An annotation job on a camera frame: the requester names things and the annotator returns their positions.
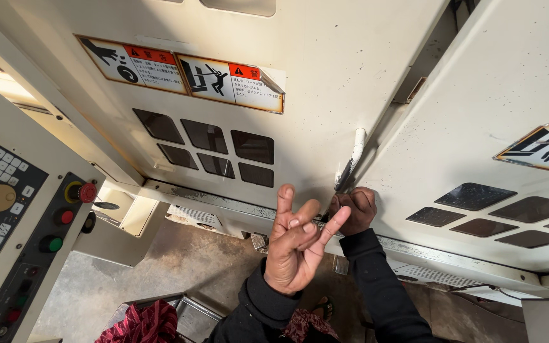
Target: black jacket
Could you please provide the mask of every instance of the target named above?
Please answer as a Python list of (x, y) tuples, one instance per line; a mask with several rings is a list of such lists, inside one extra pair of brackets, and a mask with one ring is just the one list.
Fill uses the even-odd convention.
[[(374, 231), (340, 240), (351, 272), (372, 316), (379, 343), (436, 343), (431, 328), (419, 314), (393, 270)], [(291, 342), (281, 329), (289, 323), (302, 292), (288, 298), (272, 289), (263, 274), (266, 258), (245, 280), (239, 306), (213, 329), (205, 342)], [(312, 330), (305, 342), (337, 342)]]

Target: foot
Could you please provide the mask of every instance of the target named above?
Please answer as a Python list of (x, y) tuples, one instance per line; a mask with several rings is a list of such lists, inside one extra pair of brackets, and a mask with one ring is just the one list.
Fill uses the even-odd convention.
[[(321, 298), (321, 300), (319, 300), (317, 305), (325, 304), (327, 302), (328, 302), (328, 298), (323, 297), (323, 298)], [(325, 320), (326, 322), (329, 322), (329, 320), (332, 319), (332, 305), (329, 304), (327, 309), (316, 308), (316, 309), (313, 310), (313, 313), (316, 314), (317, 316), (319, 316), (319, 318)]]

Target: metal pedal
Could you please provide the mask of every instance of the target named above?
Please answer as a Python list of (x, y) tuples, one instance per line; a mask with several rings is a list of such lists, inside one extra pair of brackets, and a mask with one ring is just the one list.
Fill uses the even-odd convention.
[(349, 271), (349, 261), (345, 256), (335, 255), (332, 270), (338, 274), (347, 275)]
[(255, 251), (268, 254), (268, 237), (252, 233), (251, 242)]

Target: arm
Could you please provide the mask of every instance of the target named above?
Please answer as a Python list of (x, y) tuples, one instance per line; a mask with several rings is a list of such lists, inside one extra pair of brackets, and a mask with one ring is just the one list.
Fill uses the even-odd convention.
[(340, 246), (372, 316), (378, 342), (438, 342), (389, 267), (373, 230), (342, 238)]
[(239, 306), (213, 329), (208, 343), (273, 342), (291, 319), (301, 292), (293, 297), (272, 289), (264, 281), (266, 258), (245, 280), (239, 292)]
[(365, 187), (332, 199), (329, 212), (340, 206), (351, 207), (351, 216), (340, 228), (346, 237), (340, 240), (342, 252), (351, 264), (355, 284), (372, 316), (379, 343), (439, 342), (418, 313), (406, 289), (389, 267), (383, 247), (372, 229), (376, 215), (374, 192)]
[(315, 276), (325, 245), (351, 214), (350, 208), (342, 207), (320, 231), (312, 222), (319, 202), (311, 199), (293, 213), (294, 195), (290, 184), (279, 188), (268, 257), (241, 286), (239, 306), (215, 326), (206, 342), (281, 340), (281, 329)]

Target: orange warning header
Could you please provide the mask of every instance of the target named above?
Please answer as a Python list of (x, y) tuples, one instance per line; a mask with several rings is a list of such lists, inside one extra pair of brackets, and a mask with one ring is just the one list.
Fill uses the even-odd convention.
[(123, 46), (128, 53), (128, 56), (130, 56), (131, 58), (140, 58), (142, 60), (150, 60), (154, 62), (176, 65), (175, 58), (168, 51), (154, 50), (132, 45)]
[(232, 64), (228, 63), (230, 66), (230, 75), (244, 77), (246, 79), (260, 80), (260, 69), (253, 66), (242, 65), (242, 64)]

